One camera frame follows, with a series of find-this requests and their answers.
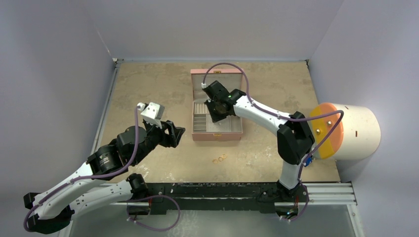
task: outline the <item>blue connector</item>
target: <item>blue connector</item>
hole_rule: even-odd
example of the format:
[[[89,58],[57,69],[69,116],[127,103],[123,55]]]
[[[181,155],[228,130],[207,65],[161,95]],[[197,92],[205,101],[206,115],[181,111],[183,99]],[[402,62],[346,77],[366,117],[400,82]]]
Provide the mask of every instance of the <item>blue connector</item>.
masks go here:
[[[309,164],[311,164],[313,162],[312,157],[307,158],[307,160],[305,161],[304,167],[307,167]]]

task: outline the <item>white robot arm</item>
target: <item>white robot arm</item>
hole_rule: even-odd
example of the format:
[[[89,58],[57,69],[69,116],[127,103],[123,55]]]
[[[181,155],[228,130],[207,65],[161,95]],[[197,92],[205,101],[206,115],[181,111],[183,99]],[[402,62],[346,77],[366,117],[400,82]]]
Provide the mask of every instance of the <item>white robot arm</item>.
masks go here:
[[[279,185],[285,191],[292,192],[298,187],[301,165],[312,151],[315,142],[307,122],[292,122],[285,118],[301,119],[304,115],[293,115],[274,110],[253,99],[238,89],[229,92],[220,82],[214,81],[209,86],[202,84],[208,100],[205,104],[213,122],[227,116],[239,116],[249,119],[272,132],[278,140],[278,153],[284,160]],[[275,111],[273,114],[263,112]]]
[[[176,147],[179,144],[185,129],[174,126],[169,120],[160,121],[163,106],[139,103],[137,109],[141,111],[146,129],[138,126],[136,115],[135,126],[127,128],[110,144],[100,147],[69,177],[46,192],[24,196],[25,207],[30,209],[24,221],[26,230],[50,234],[93,209],[144,197],[147,187],[139,174],[88,193],[90,189],[127,172],[130,165],[140,163],[157,145]]]

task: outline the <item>white cylinder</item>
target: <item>white cylinder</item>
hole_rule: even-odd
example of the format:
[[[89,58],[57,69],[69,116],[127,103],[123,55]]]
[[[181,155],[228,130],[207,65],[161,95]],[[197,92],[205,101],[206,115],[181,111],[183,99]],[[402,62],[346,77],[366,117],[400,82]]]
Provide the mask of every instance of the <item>white cylinder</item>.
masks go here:
[[[381,130],[374,113],[361,106],[323,103],[315,108],[310,115],[317,115],[320,111],[324,114],[336,110],[344,111],[341,125],[324,143],[325,147],[320,147],[320,151],[313,156],[322,159],[332,157],[336,160],[369,157],[376,151],[381,140]],[[338,117],[339,115],[312,122],[311,128],[316,143],[324,138]]]

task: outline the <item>pink jewelry box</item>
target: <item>pink jewelry box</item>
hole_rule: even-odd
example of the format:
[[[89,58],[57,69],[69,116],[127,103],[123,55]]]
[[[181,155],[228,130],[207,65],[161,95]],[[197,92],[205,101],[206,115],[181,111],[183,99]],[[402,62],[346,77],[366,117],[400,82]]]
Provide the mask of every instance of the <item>pink jewelry box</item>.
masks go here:
[[[202,91],[201,83],[207,69],[192,69],[192,92],[194,102],[192,105],[192,139],[194,141],[229,141],[240,140],[243,135],[242,119],[237,116],[213,123],[204,102],[207,94]],[[244,80],[243,74],[238,69],[211,69],[205,83],[210,85],[215,80],[227,88],[228,91],[241,89]]]

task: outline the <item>white wall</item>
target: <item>white wall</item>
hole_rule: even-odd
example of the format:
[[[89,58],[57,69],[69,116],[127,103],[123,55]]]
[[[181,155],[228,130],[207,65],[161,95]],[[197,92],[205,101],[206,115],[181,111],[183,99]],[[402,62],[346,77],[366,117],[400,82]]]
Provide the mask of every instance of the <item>white wall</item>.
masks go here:
[[[419,2],[345,0],[311,58],[319,102],[370,108],[381,144],[339,162],[352,180],[369,237],[418,236]]]
[[[112,57],[305,60],[343,0],[89,0]]]
[[[23,230],[23,195],[90,155],[114,65],[74,1],[0,1],[0,42],[0,236],[43,236]]]

